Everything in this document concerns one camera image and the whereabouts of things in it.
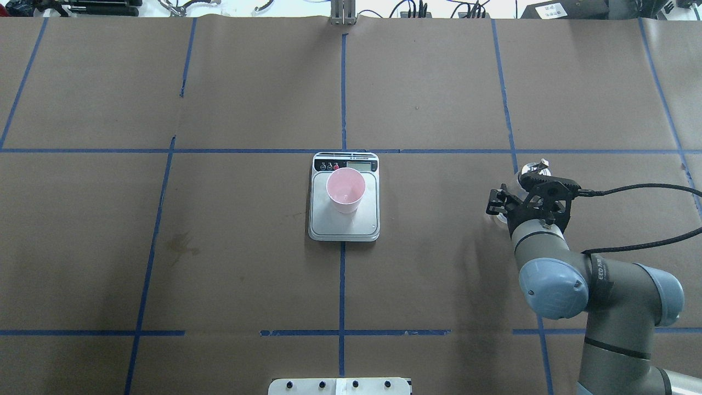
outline gray robot arm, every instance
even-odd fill
[[[528,178],[530,197],[522,202],[493,190],[488,213],[508,219],[519,286],[537,314],[559,319],[588,312],[578,395],[702,394],[702,380],[650,364],[654,328],[672,325],[683,309],[680,282],[641,264],[572,252],[562,228],[573,196],[561,199],[580,187],[555,177]]]

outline pink cup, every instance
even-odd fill
[[[366,192],[366,180],[363,174],[351,167],[334,170],[326,180],[326,194],[339,212],[350,214],[361,204]]]

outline sticker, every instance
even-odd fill
[[[568,16],[561,3],[548,4],[547,6],[540,6],[535,9],[541,19],[555,19]]]

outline white mounting plate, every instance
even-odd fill
[[[270,383],[268,395],[411,395],[410,382],[400,377],[277,379]]]
[[[336,162],[346,160],[375,160],[375,171],[360,171],[366,180],[366,192],[358,209],[351,214],[342,214],[334,208],[326,193],[326,180],[332,171],[319,171],[312,163],[310,180],[310,225],[308,233],[318,241],[368,242],[380,235],[380,179],[378,157],[371,153],[319,153],[315,160]]]

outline brown stain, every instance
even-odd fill
[[[193,256],[198,255],[200,253],[199,248],[190,248],[188,245],[192,241],[192,237],[188,237],[188,233],[190,232],[185,232],[185,233],[179,233],[173,236],[172,239],[170,239],[168,242],[166,242],[166,247],[170,250],[178,254],[178,256],[175,257],[175,260],[173,263],[171,263],[171,266],[175,265],[180,261],[180,258],[185,255],[185,254],[192,254]]]

